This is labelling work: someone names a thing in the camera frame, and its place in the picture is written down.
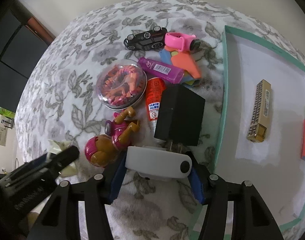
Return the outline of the pink brown dog toy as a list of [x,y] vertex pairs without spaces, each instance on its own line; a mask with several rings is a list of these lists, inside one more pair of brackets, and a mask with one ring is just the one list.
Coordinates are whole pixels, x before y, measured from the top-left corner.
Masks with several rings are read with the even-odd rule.
[[87,160],[96,167],[106,167],[116,161],[121,151],[131,145],[133,134],[140,129],[140,121],[134,120],[136,111],[127,107],[114,113],[114,119],[105,124],[105,133],[92,137],[85,145]]

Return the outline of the white oblong plastic device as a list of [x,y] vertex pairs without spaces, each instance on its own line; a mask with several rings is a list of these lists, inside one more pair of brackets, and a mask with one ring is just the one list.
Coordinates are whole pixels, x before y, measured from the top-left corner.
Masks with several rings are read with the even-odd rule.
[[192,161],[188,155],[164,148],[130,146],[125,167],[143,178],[167,181],[186,178],[191,172]]

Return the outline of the black power adapter plug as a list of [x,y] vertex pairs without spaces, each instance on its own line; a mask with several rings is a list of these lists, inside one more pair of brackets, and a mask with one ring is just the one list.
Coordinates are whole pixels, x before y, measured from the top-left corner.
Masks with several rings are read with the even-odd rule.
[[205,99],[183,85],[163,91],[154,138],[165,142],[170,152],[197,146],[202,128]]

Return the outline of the red white spray tube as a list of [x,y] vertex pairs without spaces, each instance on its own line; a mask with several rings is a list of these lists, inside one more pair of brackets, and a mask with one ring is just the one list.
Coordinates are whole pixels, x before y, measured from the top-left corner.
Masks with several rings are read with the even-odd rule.
[[165,82],[161,78],[153,77],[148,80],[145,91],[145,105],[152,133],[156,129],[161,97],[165,89]]

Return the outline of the orange blue gravity knife toy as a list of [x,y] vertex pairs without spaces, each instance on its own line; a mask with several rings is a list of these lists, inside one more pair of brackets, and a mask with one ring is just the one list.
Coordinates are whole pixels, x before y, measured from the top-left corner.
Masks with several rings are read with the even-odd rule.
[[201,70],[188,51],[179,51],[178,49],[165,46],[160,52],[161,61],[173,65],[185,71],[182,84],[196,87],[200,84]]

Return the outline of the purple tube bottle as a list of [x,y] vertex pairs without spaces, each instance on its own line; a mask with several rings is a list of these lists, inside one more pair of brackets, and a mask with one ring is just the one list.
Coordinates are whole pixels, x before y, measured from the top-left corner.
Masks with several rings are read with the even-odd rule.
[[138,64],[145,72],[172,84],[180,83],[184,77],[183,69],[156,60],[141,57]]

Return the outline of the pink wristband watch toy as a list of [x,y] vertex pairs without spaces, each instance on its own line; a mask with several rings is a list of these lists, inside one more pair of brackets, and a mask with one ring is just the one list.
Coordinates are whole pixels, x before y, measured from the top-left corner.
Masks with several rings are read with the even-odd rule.
[[165,35],[165,45],[182,51],[194,51],[200,47],[201,41],[195,35],[168,32]]

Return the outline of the black toy car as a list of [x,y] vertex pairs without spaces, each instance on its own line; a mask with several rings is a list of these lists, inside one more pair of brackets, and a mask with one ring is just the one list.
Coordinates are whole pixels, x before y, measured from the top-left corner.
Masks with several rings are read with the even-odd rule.
[[154,50],[161,49],[165,46],[165,35],[167,29],[155,26],[151,30],[140,32],[138,34],[130,34],[124,40],[124,46],[128,50]]

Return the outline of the teal white cardboard box tray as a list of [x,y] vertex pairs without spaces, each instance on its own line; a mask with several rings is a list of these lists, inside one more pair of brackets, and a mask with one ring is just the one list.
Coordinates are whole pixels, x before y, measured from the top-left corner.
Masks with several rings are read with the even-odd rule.
[[305,232],[305,66],[257,35],[225,26],[224,91],[208,168],[251,181],[285,239]]

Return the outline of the gold harmonica box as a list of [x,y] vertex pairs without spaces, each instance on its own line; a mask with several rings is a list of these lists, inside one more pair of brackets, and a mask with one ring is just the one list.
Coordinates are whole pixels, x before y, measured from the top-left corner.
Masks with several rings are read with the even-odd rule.
[[261,80],[255,91],[255,102],[247,139],[253,143],[263,142],[270,126],[271,84]]

